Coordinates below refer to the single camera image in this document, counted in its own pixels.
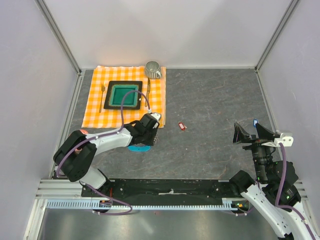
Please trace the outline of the red tag key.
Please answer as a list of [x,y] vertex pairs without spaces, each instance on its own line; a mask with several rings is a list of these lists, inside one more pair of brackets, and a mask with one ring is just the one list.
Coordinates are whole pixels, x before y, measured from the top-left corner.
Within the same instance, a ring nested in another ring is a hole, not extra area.
[[182,122],[179,122],[178,126],[182,131],[185,131],[187,129],[187,127]]

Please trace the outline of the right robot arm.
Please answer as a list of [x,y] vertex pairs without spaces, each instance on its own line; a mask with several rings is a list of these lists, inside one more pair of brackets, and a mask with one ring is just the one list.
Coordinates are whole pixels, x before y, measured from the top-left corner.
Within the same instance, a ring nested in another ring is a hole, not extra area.
[[302,197],[295,186],[299,177],[287,161],[286,147],[294,142],[290,132],[272,132],[255,123],[257,135],[234,123],[233,144],[251,151],[256,178],[240,170],[229,181],[229,191],[245,198],[269,223],[279,240],[318,240],[307,219]]

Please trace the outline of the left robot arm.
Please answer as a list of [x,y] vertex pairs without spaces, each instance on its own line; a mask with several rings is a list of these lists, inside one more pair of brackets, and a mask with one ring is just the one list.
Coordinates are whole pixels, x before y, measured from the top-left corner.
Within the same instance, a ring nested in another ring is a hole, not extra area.
[[56,173],[63,173],[70,182],[90,185],[99,197],[110,191],[109,179],[92,167],[95,156],[133,145],[152,146],[160,126],[161,114],[146,113],[140,120],[125,124],[116,130],[96,134],[73,131],[53,156],[58,165]]

